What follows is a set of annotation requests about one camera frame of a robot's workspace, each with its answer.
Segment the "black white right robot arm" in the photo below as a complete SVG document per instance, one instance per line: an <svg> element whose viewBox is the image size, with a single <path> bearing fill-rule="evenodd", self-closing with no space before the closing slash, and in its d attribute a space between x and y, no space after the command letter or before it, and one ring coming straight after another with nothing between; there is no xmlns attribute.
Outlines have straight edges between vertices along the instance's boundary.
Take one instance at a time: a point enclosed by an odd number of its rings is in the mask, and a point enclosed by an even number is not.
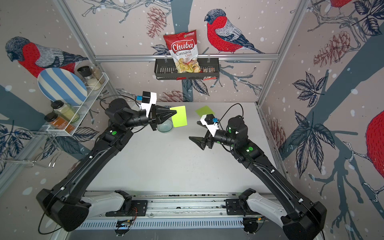
<svg viewBox="0 0 384 240"><path fill-rule="evenodd" d="M280 226L290 240L313 240L322 233L327 209L301 194L278 170L259 146L249 140L248 127L242 116L228 121L225 130L219 129L214 115L203 115L197 124L207 129L204 137L189 139L202 150L214 144L230 147L231 155L256 175L277 198L274 203L253 189L247 189L237 200L227 200L228 215L258 213Z"/></svg>

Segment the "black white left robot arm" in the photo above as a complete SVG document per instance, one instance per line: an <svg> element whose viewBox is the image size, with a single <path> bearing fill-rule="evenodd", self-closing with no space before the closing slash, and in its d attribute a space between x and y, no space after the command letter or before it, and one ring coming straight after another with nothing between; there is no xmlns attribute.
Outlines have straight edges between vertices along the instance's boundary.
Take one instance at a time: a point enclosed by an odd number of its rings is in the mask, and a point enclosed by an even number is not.
<svg viewBox="0 0 384 240"><path fill-rule="evenodd" d="M105 113L110 124L90 153L52 189L42 189L36 196L44 215L67 232L75 230L86 220L91 204L81 198L103 167L127 145L134 135L132 128L151 126L156 130L177 111L154 104L149 104L149 109L135 111L126 100L115 99L109 103Z"/></svg>

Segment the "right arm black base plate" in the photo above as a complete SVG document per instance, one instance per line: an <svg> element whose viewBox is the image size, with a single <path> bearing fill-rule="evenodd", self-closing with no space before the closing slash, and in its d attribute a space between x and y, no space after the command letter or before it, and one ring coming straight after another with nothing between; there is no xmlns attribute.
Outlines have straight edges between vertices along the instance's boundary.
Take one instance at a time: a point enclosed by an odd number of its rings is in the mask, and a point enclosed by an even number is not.
<svg viewBox="0 0 384 240"><path fill-rule="evenodd" d="M226 199L226 210L229 216L256 216L260 213L252 211L245 200Z"/></svg>

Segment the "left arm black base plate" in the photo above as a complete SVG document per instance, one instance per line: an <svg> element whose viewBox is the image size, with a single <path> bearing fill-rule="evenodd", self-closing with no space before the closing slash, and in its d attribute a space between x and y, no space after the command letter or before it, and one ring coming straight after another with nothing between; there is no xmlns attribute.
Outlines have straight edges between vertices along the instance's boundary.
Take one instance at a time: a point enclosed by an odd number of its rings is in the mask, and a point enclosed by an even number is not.
<svg viewBox="0 0 384 240"><path fill-rule="evenodd" d="M106 217L144 217L147 211L148 201L127 200L120 209L106 213Z"/></svg>

